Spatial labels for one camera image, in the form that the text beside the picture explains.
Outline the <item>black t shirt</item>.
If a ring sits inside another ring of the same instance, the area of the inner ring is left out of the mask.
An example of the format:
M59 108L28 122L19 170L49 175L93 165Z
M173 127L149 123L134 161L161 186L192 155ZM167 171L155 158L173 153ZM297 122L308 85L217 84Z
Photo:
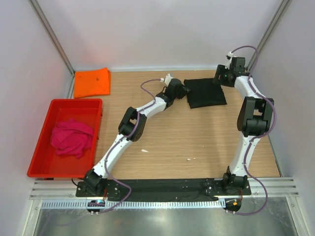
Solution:
M215 84L213 80L213 78L184 80L184 85L190 89L187 101L191 109L227 104L221 85Z

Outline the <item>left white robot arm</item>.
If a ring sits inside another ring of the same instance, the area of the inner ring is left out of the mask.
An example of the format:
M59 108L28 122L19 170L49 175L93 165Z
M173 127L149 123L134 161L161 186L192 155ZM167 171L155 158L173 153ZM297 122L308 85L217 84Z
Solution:
M157 95L153 95L144 88L145 84L157 81L165 84ZM98 197L105 191L106 180L111 177L111 169L126 149L141 138L146 121L172 106L176 99L182 99L190 92L189 88L170 74L167 74L165 78L147 80L140 85L140 88L152 97L152 101L138 108L127 108L112 145L103 158L84 176L82 182L84 186L81 189L89 195Z

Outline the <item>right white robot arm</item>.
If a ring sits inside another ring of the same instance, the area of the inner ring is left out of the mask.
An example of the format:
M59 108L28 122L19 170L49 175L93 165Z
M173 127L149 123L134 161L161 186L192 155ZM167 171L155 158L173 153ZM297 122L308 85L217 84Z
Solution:
M270 129L274 100L270 98L267 101L254 85L252 76L245 69L244 57L236 57L232 53L226 57L228 63L217 66L214 83L235 88L243 98L237 118L240 141L222 179L215 180L212 187L218 195L237 195L242 191L249 195L249 165L260 138Z

